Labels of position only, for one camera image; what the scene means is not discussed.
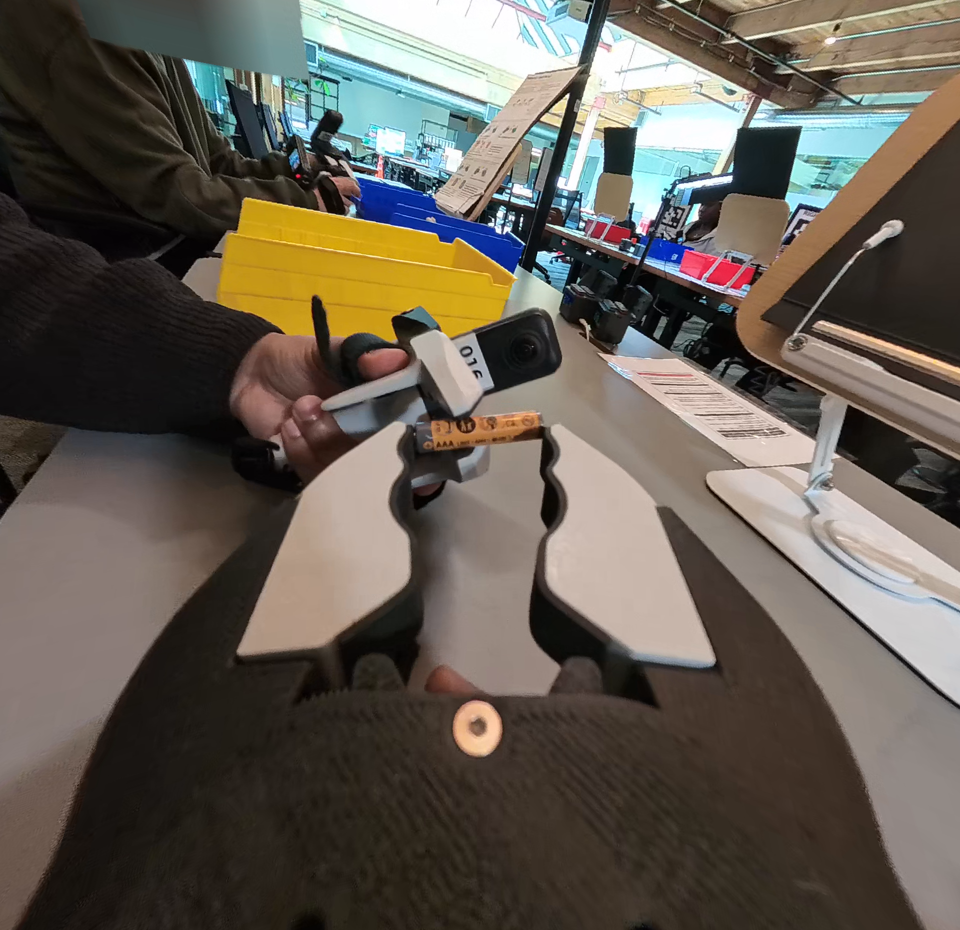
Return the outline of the tan rounded board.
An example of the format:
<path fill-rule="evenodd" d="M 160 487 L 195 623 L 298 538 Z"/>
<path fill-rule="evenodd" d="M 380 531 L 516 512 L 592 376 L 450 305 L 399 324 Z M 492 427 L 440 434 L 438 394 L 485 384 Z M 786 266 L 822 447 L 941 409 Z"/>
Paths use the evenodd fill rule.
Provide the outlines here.
<path fill-rule="evenodd" d="M 602 172 L 596 182 L 594 214 L 614 222 L 626 219 L 632 204 L 633 181 L 631 174 Z"/>
<path fill-rule="evenodd" d="M 768 267 L 780 252 L 789 216 L 786 200 L 728 194 L 722 201 L 714 250 L 745 253 Z"/>

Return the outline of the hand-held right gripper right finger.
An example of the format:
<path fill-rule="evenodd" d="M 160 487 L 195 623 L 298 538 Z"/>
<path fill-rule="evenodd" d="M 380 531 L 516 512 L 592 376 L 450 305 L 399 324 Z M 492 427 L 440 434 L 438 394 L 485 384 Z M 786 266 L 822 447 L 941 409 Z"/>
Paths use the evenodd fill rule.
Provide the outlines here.
<path fill-rule="evenodd" d="M 654 498 L 563 425 L 541 444 L 541 520 L 530 600 L 534 641 L 586 657 L 692 670 L 716 654 Z"/>

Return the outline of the printed paper sheet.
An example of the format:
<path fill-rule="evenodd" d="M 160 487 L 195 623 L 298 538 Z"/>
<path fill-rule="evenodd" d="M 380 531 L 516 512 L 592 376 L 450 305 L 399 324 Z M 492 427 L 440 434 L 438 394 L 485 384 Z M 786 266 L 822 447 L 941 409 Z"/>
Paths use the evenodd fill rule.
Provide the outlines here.
<path fill-rule="evenodd" d="M 618 374 L 745 468 L 811 464 L 814 441 L 676 358 L 602 355 Z"/>

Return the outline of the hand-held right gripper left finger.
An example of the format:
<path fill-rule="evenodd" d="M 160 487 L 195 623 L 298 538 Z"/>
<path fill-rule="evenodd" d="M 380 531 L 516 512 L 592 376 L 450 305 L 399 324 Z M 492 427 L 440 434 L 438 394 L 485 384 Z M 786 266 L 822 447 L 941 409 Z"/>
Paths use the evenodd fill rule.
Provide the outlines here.
<path fill-rule="evenodd" d="M 424 601 L 415 570 L 414 435 L 393 422 L 300 494 L 238 647 L 240 660 L 342 664 L 416 642 Z"/>

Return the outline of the marker sign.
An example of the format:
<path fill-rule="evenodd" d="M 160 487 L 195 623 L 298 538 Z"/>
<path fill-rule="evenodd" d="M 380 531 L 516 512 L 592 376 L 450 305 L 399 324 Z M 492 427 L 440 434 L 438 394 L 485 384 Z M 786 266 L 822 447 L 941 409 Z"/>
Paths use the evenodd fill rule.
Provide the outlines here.
<path fill-rule="evenodd" d="M 797 204 L 792 210 L 781 240 L 781 247 L 789 246 L 816 218 L 822 207 L 814 204 Z"/>

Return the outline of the person's left hand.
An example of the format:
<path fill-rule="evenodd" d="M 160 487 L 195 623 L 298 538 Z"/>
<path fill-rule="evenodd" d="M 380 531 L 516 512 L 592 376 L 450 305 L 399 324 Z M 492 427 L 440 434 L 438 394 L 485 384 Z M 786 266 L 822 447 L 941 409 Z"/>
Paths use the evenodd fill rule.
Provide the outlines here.
<path fill-rule="evenodd" d="M 323 408 L 342 388 L 314 337 L 271 333 L 241 362 L 229 408 L 250 437 L 279 439 L 288 464 L 307 484 L 359 443 Z"/>

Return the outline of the orange and black battery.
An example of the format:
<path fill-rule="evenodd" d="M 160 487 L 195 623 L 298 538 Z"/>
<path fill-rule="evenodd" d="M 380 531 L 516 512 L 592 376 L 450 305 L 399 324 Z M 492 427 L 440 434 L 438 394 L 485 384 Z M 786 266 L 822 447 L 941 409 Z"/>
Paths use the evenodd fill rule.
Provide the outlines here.
<path fill-rule="evenodd" d="M 426 420 L 414 426 L 416 450 L 421 454 L 533 441 L 543 432 L 543 417 L 536 412 Z"/>

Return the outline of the cardboard instruction board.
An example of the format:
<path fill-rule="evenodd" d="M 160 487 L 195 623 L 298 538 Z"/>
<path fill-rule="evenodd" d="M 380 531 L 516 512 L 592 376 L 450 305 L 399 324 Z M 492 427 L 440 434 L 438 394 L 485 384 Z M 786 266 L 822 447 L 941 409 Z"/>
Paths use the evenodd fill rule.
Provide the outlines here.
<path fill-rule="evenodd" d="M 439 209 L 475 220 L 514 166 L 525 135 L 570 91 L 574 79 L 583 72 L 580 65 L 527 76 L 436 193 Z"/>

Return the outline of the person's right hand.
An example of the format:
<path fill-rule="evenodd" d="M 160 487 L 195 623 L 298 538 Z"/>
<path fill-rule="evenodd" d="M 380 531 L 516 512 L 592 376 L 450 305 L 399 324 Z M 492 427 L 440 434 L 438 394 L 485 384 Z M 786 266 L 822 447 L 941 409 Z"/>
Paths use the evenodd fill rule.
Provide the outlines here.
<path fill-rule="evenodd" d="M 445 664 L 438 665 L 427 675 L 424 691 L 464 699 L 485 699 L 487 696 L 484 690 Z"/>

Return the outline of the person's left forearm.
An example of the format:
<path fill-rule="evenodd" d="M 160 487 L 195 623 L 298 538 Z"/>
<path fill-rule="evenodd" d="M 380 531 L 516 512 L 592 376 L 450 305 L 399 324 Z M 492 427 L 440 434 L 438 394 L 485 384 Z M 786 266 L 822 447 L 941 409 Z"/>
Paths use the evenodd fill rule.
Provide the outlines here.
<path fill-rule="evenodd" d="M 111 264 L 1 198 L 1 412 L 90 431 L 234 426 L 234 381 L 278 330 L 147 259 Z"/>

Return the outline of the black vertical pole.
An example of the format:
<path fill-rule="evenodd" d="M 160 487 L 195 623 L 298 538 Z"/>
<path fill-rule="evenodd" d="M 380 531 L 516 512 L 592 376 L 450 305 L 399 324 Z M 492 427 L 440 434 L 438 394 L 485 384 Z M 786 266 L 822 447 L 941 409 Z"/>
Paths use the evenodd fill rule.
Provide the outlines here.
<path fill-rule="evenodd" d="M 544 186 L 536 202 L 531 222 L 530 233 L 526 240 L 519 266 L 522 270 L 531 273 L 537 263 L 540 244 L 546 229 L 547 217 L 556 194 L 559 177 L 567 156 L 570 139 L 579 113 L 582 98 L 586 91 L 596 50 L 599 44 L 603 26 L 607 20 L 611 0 L 593 0 L 586 23 L 586 32 L 583 38 L 578 60 L 577 72 L 566 93 L 566 108 L 558 129 L 554 153 L 547 168 Z"/>

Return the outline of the black panel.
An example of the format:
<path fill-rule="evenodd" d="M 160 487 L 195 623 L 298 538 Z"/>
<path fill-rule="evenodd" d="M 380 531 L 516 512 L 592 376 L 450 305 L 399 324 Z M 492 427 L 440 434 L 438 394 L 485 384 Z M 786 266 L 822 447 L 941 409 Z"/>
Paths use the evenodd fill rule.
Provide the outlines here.
<path fill-rule="evenodd" d="M 786 197 L 802 134 L 800 126 L 741 128 L 736 134 L 730 192 L 781 200 Z"/>
<path fill-rule="evenodd" d="M 603 173 L 622 177 L 633 174 L 638 131 L 634 126 L 603 129 Z"/>

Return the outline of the long wooden desk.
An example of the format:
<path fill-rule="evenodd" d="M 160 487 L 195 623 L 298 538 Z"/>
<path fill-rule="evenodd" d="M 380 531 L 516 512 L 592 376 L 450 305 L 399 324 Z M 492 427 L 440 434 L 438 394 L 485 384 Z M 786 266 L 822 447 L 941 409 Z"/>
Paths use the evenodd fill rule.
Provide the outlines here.
<path fill-rule="evenodd" d="M 667 331 L 680 329 L 682 323 L 696 317 L 705 323 L 716 319 L 728 323 L 749 292 L 751 286 L 726 288 L 690 276 L 677 263 L 661 262 L 623 252 L 613 243 L 586 236 L 582 231 L 547 225 L 549 248 L 570 261 L 567 282 L 577 283 L 585 270 L 609 276 L 617 288 L 641 282 L 642 274 L 650 275 L 654 305 L 641 321 L 642 332 L 664 343 Z"/>

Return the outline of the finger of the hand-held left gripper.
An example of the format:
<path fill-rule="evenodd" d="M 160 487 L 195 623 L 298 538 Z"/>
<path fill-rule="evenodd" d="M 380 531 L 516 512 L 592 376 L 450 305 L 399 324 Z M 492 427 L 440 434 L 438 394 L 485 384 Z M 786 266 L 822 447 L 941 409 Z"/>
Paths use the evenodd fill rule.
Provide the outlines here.
<path fill-rule="evenodd" d="M 484 390 L 453 341 L 440 330 L 414 336 L 406 367 L 332 396 L 321 408 L 336 420 L 418 420 L 429 407 L 468 416 Z"/>
<path fill-rule="evenodd" d="M 434 421 L 424 407 L 407 407 L 403 411 L 351 407 L 334 411 L 333 417 L 344 433 L 359 441 L 366 440 L 394 422 L 416 430 L 421 424 Z M 489 446 L 421 449 L 421 439 L 416 438 L 411 487 L 435 489 L 445 482 L 466 483 L 487 474 L 490 465 Z"/>

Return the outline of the white tablet stand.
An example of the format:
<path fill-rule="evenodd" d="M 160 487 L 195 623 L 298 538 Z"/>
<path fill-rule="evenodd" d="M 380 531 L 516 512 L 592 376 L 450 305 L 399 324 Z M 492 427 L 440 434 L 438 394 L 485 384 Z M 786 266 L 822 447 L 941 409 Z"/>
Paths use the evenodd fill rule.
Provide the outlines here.
<path fill-rule="evenodd" d="M 706 485 L 872 636 L 959 704 L 958 570 L 835 486 L 834 452 L 852 403 L 958 456 L 958 368 L 819 321 L 784 341 L 784 366 L 824 385 L 807 473 L 713 471 Z"/>

